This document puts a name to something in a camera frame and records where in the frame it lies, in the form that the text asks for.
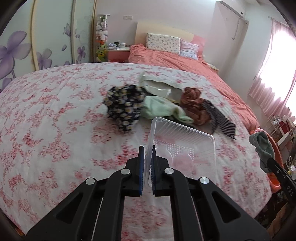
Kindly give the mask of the grey green sock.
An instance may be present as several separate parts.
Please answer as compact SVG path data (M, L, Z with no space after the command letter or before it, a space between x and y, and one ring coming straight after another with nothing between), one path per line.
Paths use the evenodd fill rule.
M259 131L249 136L249 142L255 147L255 150L260 158L260 168L265 173L271 173L271 170L267 166L267 161L270 158L275 157L275 153L272 147L268 135L265 131Z

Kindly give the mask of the clear plastic tray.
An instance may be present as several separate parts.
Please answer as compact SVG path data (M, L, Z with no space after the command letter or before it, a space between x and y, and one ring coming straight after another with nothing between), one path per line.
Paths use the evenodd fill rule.
M216 150L212 135L189 128L164 118L154 118L147 143L146 184L152 185L152 149L156 155L168 160L169 167L186 177L207 177L216 182Z

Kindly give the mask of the black checkered cloth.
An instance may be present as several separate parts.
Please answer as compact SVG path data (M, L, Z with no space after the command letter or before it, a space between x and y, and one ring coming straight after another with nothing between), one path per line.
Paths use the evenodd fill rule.
M233 122L229 121L224 114L208 100L203 100L202 107L210 115L212 133L215 133L217 128L219 128L224 135L235 139L236 125Z

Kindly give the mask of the red woven scarf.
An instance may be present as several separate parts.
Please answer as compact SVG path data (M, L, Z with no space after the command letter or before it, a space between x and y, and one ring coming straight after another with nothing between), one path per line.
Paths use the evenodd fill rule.
M201 91L196 87L185 87L182 93L180 105L187 116L193 119L193 124L201 126L211 120L210 115L203 108Z

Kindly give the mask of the mint green sock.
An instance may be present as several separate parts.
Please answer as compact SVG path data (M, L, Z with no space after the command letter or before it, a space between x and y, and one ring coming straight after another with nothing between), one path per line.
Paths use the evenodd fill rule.
M191 124L194 122L192 118L186 115L184 109L160 96L147 96L142 104L140 114L148 120L172 116L182 123Z

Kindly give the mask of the white torn plastic bag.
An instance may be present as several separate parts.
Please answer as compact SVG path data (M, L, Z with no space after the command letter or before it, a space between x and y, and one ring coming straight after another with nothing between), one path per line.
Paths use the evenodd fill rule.
M138 83L141 88L151 95L166 98L174 103L180 103L183 88L170 78L157 77L143 72Z

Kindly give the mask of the floral white pink tablecloth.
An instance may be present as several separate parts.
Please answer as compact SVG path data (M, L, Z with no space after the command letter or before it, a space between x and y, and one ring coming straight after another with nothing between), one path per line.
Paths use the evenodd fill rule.
M235 139L214 133L217 185L252 217L267 204L269 180L248 140L257 119L210 68L68 65L17 77L1 92L1 210L23 232L84 179L108 177L147 144L150 121L140 120L126 135L103 104L108 90L137 84L142 73L200 89L236 125Z

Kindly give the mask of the pink curtain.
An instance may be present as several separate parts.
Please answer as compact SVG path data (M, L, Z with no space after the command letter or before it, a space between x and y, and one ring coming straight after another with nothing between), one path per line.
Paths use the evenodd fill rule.
M248 95L267 117L295 121L295 35L279 21L272 20L268 49Z

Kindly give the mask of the striped pink pillow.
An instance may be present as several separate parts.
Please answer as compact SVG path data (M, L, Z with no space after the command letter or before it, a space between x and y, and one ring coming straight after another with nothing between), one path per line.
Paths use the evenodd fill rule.
M199 45L181 39L180 55L182 57L198 60Z

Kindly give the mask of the bed with coral duvet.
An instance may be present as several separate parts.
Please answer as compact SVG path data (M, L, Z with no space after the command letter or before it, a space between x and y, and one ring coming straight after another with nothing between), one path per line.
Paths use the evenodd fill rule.
M143 44L130 47L128 61L133 64L166 67L204 76L230 102L248 132L259 128L260 124L252 109L205 61L182 57L170 52L148 50Z

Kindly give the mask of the floral white pillow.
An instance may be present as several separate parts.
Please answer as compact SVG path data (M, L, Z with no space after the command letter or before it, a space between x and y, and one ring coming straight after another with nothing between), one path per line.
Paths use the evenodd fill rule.
M147 33L146 48L148 50L180 54L181 39L179 37Z

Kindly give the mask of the tall plush toy tube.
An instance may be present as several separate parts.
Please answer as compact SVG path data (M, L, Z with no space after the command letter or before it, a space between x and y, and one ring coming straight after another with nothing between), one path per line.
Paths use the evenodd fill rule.
M107 61L108 14L98 15L95 26L95 55L97 62Z

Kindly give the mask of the sliding glass wardrobe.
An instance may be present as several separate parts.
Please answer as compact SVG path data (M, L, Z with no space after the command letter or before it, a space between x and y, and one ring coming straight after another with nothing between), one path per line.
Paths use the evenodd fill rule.
M96 1L25 1L1 31L1 90L33 71L93 60Z

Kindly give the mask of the beige pink headboard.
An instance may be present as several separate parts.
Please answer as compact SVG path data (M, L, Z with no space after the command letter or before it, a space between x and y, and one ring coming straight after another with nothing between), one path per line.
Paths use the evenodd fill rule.
M147 33L155 33L155 34L163 34L163 35L179 37L192 44L197 44L199 46L198 57L203 58L205 39L198 35L194 35L193 33L190 33L181 29L173 28L173 27L168 27L165 25L141 21L137 23L134 44L135 45L143 44L145 46Z

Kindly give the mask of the wall power socket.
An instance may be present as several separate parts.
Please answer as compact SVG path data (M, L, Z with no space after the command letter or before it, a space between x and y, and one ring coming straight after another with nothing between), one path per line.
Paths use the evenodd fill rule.
M133 16L123 16L123 19L124 20L132 20L133 19Z

